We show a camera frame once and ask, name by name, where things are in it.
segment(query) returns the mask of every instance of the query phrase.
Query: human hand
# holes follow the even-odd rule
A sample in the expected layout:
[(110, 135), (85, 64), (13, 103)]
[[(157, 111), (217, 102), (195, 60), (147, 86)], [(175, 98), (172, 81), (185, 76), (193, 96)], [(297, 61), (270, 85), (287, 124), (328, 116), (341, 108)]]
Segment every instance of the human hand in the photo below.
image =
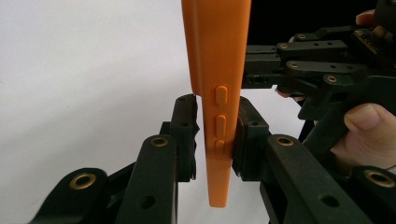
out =
[[(356, 17), (361, 26), (376, 27), (374, 10)], [(278, 92), (283, 97), (289, 94)], [(340, 172), (348, 175), (358, 165), (388, 169), (396, 165), (396, 117), (381, 105), (358, 105), (346, 112), (349, 131), (333, 148)]]

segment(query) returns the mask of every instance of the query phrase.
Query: white background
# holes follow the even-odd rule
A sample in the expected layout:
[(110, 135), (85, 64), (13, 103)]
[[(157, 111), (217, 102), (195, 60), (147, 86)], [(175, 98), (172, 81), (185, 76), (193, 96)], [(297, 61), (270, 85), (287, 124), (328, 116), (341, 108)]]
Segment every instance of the white background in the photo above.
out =
[[(136, 160), (191, 93), (182, 22), (180, 0), (0, 2), (1, 224), (29, 222), (79, 168), (111, 175)], [(242, 95), (271, 133), (298, 137), (291, 99)], [(208, 205), (203, 139), (200, 131), (198, 179), (179, 184), (178, 223), (268, 223), (259, 183), (234, 173), (227, 208)]]

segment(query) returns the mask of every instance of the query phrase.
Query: orange plastic part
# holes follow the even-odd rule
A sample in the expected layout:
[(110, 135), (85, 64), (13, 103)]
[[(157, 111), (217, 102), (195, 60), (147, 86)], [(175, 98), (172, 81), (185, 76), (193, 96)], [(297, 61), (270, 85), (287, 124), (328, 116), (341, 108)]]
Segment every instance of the orange plastic part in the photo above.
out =
[(250, 0), (182, 0), (192, 91), (202, 97), (209, 203), (225, 207)]

